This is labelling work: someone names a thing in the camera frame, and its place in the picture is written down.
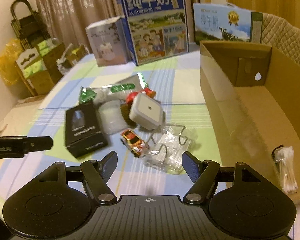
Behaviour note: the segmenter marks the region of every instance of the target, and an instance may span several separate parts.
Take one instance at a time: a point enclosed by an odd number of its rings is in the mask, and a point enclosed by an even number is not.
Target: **car windshield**
[[[131,144],[134,144],[134,143],[136,143],[138,140],[139,140],[139,138],[138,138],[137,136],[135,136],[134,138],[132,138],[132,139],[130,140],[130,143],[131,143]]]

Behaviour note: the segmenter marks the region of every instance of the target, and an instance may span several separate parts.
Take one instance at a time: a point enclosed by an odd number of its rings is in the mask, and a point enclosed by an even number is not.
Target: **crumpled plastic bag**
[[[16,84],[20,78],[15,61],[22,52],[20,40],[11,39],[0,54],[0,76],[8,86]]]

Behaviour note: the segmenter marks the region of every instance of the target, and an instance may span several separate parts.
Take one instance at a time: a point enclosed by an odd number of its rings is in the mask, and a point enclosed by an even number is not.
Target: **curtain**
[[[194,40],[192,2],[197,1],[186,0],[190,41]],[[121,14],[116,0],[36,0],[36,2],[51,37],[58,38],[66,46],[73,43],[84,44],[90,48],[85,27],[93,22]]]

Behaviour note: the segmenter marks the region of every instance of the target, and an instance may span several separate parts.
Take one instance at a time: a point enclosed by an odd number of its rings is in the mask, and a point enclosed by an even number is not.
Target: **orange toy car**
[[[127,129],[121,133],[120,141],[125,145],[135,157],[140,157],[142,151],[145,149],[146,142],[138,137],[134,131]]]

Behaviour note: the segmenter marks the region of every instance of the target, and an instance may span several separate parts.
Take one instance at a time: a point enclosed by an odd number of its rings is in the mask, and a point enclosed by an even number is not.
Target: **silver screw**
[[[98,196],[98,199],[104,202],[109,202],[114,199],[114,196],[109,193],[104,193]]]
[[[186,196],[186,199],[189,200],[189,201],[199,201],[201,200],[201,196],[199,194],[196,194],[196,193],[191,193],[191,194],[188,194]]]

